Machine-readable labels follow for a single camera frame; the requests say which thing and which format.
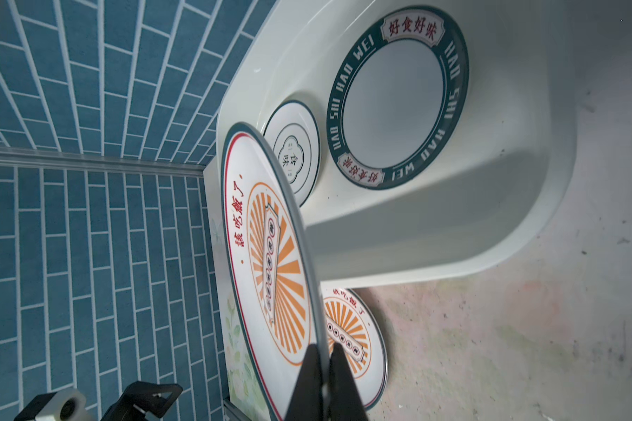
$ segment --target orange sunburst pattern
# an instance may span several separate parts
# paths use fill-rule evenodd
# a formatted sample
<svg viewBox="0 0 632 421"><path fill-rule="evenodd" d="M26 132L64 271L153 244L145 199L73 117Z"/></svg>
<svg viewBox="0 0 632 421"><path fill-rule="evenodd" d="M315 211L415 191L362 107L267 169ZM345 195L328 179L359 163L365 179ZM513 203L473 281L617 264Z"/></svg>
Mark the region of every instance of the orange sunburst pattern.
<svg viewBox="0 0 632 421"><path fill-rule="evenodd" d="M290 364L300 365L311 337L311 311L295 232L282 203L278 201L274 190L265 183L259 182L253 186L248 203L247 238L257 298L281 354ZM268 231L265 229L269 228L265 227L268 213L278 216L278 240L274 239L277 246L271 250L272 253L278 253L275 263L267 262L265 258L268 255ZM271 276L268 276L268 265L276 265ZM269 300L271 293L274 294L273 301Z"/></svg>
<svg viewBox="0 0 632 421"><path fill-rule="evenodd" d="M351 355L345 354L354 378L357 379L364 375L370 366L371 344L367 327L348 302L336 297L328 297L324 300L324 304L325 314L362 346L364 355L360 362L352 358ZM334 346L335 341L328 336L328 348L330 353L332 353Z"/></svg>

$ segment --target white grout line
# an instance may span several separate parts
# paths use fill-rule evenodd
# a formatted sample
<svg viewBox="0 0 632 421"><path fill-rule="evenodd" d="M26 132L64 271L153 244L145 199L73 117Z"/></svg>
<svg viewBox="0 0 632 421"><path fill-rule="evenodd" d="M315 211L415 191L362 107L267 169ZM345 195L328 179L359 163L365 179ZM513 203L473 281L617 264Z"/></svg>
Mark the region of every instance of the white grout line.
<svg viewBox="0 0 632 421"><path fill-rule="evenodd" d="M156 84L156 89L154 91L154 100L152 101L152 104L150 105L150 115L148 116L148 119L150 120L150 124L145 128L145 133L149 133L150 132L150 127L152 126L152 115L154 114L154 108L157 105L157 100L156 98L159 97L159 92L162 88L162 81L164 80L164 73L166 72L166 65L169 63L169 56L171 55L171 50L173 49L173 42L175 41L176 38L176 33L178 31L178 27L180 25L180 17L183 14L183 6L185 4L185 0L180 0L178 2L178 8L176 9L176 15L174 16L174 23L173 23L173 28L171 28L171 36L169 37L169 42L166 44L166 50L164 51L164 58L162 59L162 65L159 71L159 77L157 78L157 84ZM166 125L166 130L164 130L164 135L166 135L166 133L169 130L169 125ZM143 150L145 148L145 142L147 141L147 134L145 135L145 138L143 139L143 144L141 145L141 151L140 153L138 153L138 156L142 156L143 155Z"/></svg>
<svg viewBox="0 0 632 421"><path fill-rule="evenodd" d="M89 195L89 172L85 171L84 172L84 194L86 196L86 203L87 206L89 207L88 211L87 211L87 249L89 250L89 252L92 251L92 216L91 216L91 209L92 209L92 204L91 204L91 197ZM95 280L94 280L94 274L93 274L93 263L92 263L92 259L89 259L89 275L90 275L90 283L91 283L91 296L92 296L92 330L93 330L93 359L94 359L94 364L96 364L96 369L95 369L95 373L94 375L96 376L96 401L100 401L100 397L101 397L101 382L100 382L100 377L98 375L96 375L96 373L98 373L99 370L99 365L98 365L98 331L96 329L96 291L95 291ZM97 419L101 419L101 405L99 405L96 408L96 418Z"/></svg>
<svg viewBox="0 0 632 421"><path fill-rule="evenodd" d="M30 23L35 24L35 25L43 26L44 28L53 29L55 31L59 30L54 25L50 25L50 24L48 24L46 22L43 22L43 21L34 20L34 19L31 19L31 18L29 18L27 16L19 16L19 18L21 18L21 20L23 20L23 21L30 22Z"/></svg>
<svg viewBox="0 0 632 421"><path fill-rule="evenodd" d="M9 5L9 11L12 16L18 16L19 11L17 10L17 5L15 0L7 0ZM17 32L19 33L19 39L21 39L21 43L24 45L25 58L28 62L28 69L30 73L35 76L33 78L35 82L35 88L38 91L38 95L40 96L40 101L42 103L42 108L44 109L44 115L47 117L47 122L49 122L49 128L52 131L52 136L54 137L54 143L57 146L57 150L60 151L61 147L59 144L59 139L57 138L57 131L54 128L54 122L52 120L52 115L49 111L49 105L47 104L47 98L44 96L44 90L42 89L42 81L37 77L38 70L35 68L35 61L33 59L33 54L31 53L30 46L28 44L28 39L25 37L24 23L20 19L14 19L15 27L17 28Z"/></svg>
<svg viewBox="0 0 632 421"><path fill-rule="evenodd" d="M25 131L25 136L28 139L28 141L30 142L30 146L35 149L35 142L33 142L33 137L30 135L30 132L28 131L28 127L25 125L25 121L21 116L21 111L19 111L19 109L17 108L17 103L14 101L14 97L12 96L12 93L9 91L9 88L7 87L7 82L5 81L5 79L2 77L2 72L0 71L0 87L2 88L2 90L5 93L5 97L7 98L7 101L9 102L9 105L11 105L11 107L14 110L14 114L16 114L17 119L19 120L19 124L21 125L21 127L23 127Z"/></svg>

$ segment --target blue tile wall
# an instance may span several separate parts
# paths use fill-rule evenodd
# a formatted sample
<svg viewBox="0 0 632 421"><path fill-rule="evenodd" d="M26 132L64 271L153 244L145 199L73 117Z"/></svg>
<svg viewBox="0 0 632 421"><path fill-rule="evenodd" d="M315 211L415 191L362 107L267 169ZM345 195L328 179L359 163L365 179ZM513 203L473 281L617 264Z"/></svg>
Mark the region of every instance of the blue tile wall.
<svg viewBox="0 0 632 421"><path fill-rule="evenodd" d="M0 146L208 164L276 0L0 0Z"/></svg>
<svg viewBox="0 0 632 421"><path fill-rule="evenodd" d="M66 387L100 419L136 380L183 386L168 419L219 416L205 206L202 179L0 166L0 421Z"/></svg>

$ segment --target plate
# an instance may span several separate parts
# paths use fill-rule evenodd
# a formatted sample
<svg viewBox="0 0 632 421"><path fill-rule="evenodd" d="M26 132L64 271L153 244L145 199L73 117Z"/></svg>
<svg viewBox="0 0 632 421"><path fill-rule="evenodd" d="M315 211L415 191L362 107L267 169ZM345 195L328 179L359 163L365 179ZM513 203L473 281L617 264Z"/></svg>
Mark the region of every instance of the plate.
<svg viewBox="0 0 632 421"><path fill-rule="evenodd" d="M342 344L365 409L381 398L388 380L386 345L379 325L352 290L322 288L328 349Z"/></svg>
<svg viewBox="0 0 632 421"><path fill-rule="evenodd" d="M321 142L311 110L297 100L284 102L270 116L265 139L302 206L316 184L321 161Z"/></svg>
<svg viewBox="0 0 632 421"><path fill-rule="evenodd" d="M345 56L328 100L328 147L340 172L391 189L438 156L459 121L468 52L456 22L430 6L396 10Z"/></svg>
<svg viewBox="0 0 632 421"><path fill-rule="evenodd" d="M320 293L286 175L252 126L229 130L222 158L222 215L239 319L270 411L282 420L310 343L328 372Z"/></svg>

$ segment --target white plate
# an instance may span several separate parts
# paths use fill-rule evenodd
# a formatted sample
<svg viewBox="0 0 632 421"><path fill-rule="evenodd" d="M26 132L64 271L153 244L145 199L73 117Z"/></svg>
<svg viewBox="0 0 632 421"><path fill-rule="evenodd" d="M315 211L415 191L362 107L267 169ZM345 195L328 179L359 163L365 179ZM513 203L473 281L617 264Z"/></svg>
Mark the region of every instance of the white plate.
<svg viewBox="0 0 632 421"><path fill-rule="evenodd" d="M381 398L388 380L386 346L375 317L361 298L344 288L322 288L328 349L342 344L365 409Z"/></svg>
<svg viewBox="0 0 632 421"><path fill-rule="evenodd" d="M222 160L222 214L239 319L268 407L282 420L310 343L328 372L319 283L304 255L299 208L262 135L229 130Z"/></svg>
<svg viewBox="0 0 632 421"><path fill-rule="evenodd" d="M296 100L280 105L267 122L265 139L302 206L316 183L321 161L321 142L311 110Z"/></svg>

